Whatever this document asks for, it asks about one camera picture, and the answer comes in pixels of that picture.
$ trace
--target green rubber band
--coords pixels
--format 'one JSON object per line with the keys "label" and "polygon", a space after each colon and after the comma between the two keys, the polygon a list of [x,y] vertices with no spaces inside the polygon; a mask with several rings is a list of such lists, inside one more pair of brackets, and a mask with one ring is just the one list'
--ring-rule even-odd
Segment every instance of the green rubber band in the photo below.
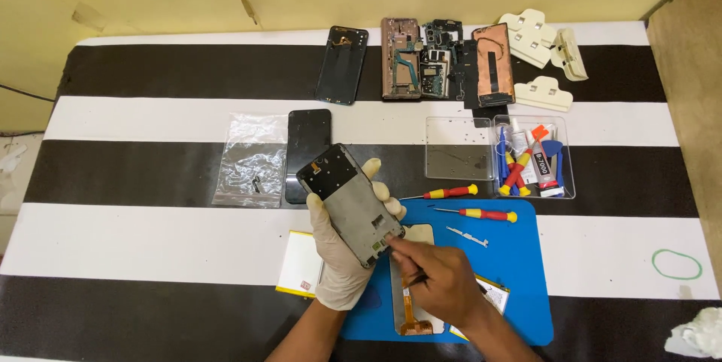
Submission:
{"label": "green rubber band", "polygon": [[[684,257],[684,258],[689,258],[689,259],[695,261],[695,263],[697,264],[697,267],[699,267],[699,273],[696,274],[696,275],[694,275],[694,276],[692,276],[692,277],[670,276],[670,275],[668,275],[668,274],[663,274],[663,273],[659,270],[659,268],[657,267],[657,265],[655,265],[655,263],[654,263],[654,258],[657,257],[657,255],[661,254],[662,252],[671,252],[671,253],[673,253],[673,254],[675,254],[675,255],[679,255],[679,256],[682,256],[682,257]],[[661,275],[664,276],[664,277],[669,277],[670,279],[675,279],[675,280],[694,280],[694,279],[697,279],[699,276],[702,276],[702,264],[700,264],[697,259],[691,257],[690,255],[680,254],[679,252],[675,252],[675,251],[673,251],[673,250],[671,250],[671,249],[658,249],[658,250],[654,251],[654,254],[652,254],[652,266],[654,266],[654,269],[657,271],[657,273],[661,274]]]}

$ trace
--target latex glove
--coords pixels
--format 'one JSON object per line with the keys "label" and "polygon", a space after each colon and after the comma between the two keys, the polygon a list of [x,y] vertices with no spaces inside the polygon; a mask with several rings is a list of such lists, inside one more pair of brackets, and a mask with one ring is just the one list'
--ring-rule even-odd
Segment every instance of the latex glove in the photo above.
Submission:
{"label": "latex glove", "polygon": [[[366,177],[371,179],[380,167],[381,160],[374,158],[369,159],[361,169]],[[398,220],[402,219],[406,215],[406,208],[397,199],[389,196],[388,187],[382,182],[371,183],[373,192],[380,201],[384,202],[386,210]],[[361,266],[351,249],[331,226],[329,213],[323,208],[323,202],[317,194],[309,194],[306,205],[311,213],[316,251],[325,263],[323,275],[315,290],[316,298],[321,304],[333,310],[353,309],[366,289],[373,267],[364,269]]]}

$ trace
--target plastic container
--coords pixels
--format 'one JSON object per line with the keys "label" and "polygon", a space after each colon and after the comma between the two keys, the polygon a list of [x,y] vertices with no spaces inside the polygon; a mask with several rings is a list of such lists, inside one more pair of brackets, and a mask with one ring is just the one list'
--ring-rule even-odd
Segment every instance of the plastic container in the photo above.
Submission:
{"label": "plastic container", "polygon": [[[504,158],[503,153],[505,150],[511,151],[511,142],[502,144],[501,143],[501,129],[504,128],[504,135],[505,138],[508,140],[508,137],[511,135],[510,131],[510,124],[511,124],[511,118],[516,119],[516,123],[519,124],[519,127],[525,130],[533,130],[537,128],[539,125],[544,125],[545,128],[549,130],[549,135],[542,138],[542,141],[548,140],[548,139],[555,139],[557,141],[560,141],[563,145],[561,154],[562,154],[562,180],[563,180],[563,188],[564,188],[564,195],[561,197],[541,197],[539,195],[539,188],[538,184],[532,184],[528,186],[529,190],[531,191],[531,194],[525,197],[521,197],[524,199],[573,199],[576,196],[576,190],[574,187],[574,175],[572,172],[572,158],[569,153],[569,145],[567,140],[567,126],[564,123],[564,118],[562,117],[548,117],[548,116],[509,116],[509,115],[497,115],[492,120],[492,128],[493,128],[493,137],[494,137],[494,154],[493,156],[493,165],[492,168],[494,170],[494,194],[496,194],[497,197],[514,197],[519,198],[519,196],[505,196],[499,192],[499,187],[504,183],[504,180],[501,177],[501,164],[506,164],[506,160]],[[556,176],[557,174],[557,167],[556,167],[556,161],[553,161],[551,158],[549,159],[549,164],[551,165],[552,173]],[[529,161],[527,164],[528,166],[534,167],[533,161]]]}
{"label": "plastic container", "polygon": [[489,118],[427,117],[426,177],[492,181],[493,147]]}

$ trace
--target screwdriver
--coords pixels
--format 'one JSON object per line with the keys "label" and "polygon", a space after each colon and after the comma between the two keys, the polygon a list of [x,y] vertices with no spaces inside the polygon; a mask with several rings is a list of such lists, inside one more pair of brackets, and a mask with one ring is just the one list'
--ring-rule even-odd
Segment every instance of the screwdriver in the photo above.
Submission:
{"label": "screwdriver", "polygon": [[510,221],[512,223],[516,222],[516,213],[514,211],[511,211],[511,212],[484,211],[480,208],[465,208],[465,209],[461,209],[461,210],[446,210],[443,208],[435,208],[434,210],[457,212],[460,215],[463,215],[465,217],[489,218],[490,220]]}
{"label": "screwdriver", "polygon": [[472,184],[469,187],[454,187],[453,189],[438,189],[434,191],[429,191],[428,193],[424,193],[423,196],[414,196],[414,197],[404,197],[403,199],[399,200],[406,200],[406,199],[446,199],[447,197],[452,196],[463,196],[465,194],[476,194],[479,192],[479,189],[476,188],[476,184]]}

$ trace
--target hand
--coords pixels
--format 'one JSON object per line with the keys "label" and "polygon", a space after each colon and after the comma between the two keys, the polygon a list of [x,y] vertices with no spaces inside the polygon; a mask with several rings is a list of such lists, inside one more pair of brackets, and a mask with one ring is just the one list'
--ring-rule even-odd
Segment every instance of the hand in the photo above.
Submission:
{"label": "hand", "polygon": [[[361,167],[366,177],[371,179],[381,167],[380,159],[369,159]],[[397,219],[406,215],[406,208],[389,196],[388,187],[381,182],[371,182],[376,197],[384,202],[386,210]],[[324,306],[338,311],[353,309],[359,301],[366,284],[371,278],[373,268],[364,269],[351,249],[338,236],[331,226],[329,213],[323,208],[323,202],[317,194],[311,193],[306,199],[308,211],[311,213],[313,239],[316,251],[323,259],[323,274],[316,288],[316,298]]]}
{"label": "hand", "polygon": [[472,265],[464,251],[454,247],[435,247],[388,236],[393,258],[405,281],[410,282],[423,268],[429,279],[410,287],[414,302],[434,317],[464,331],[472,324],[486,321],[497,313],[479,289]]}

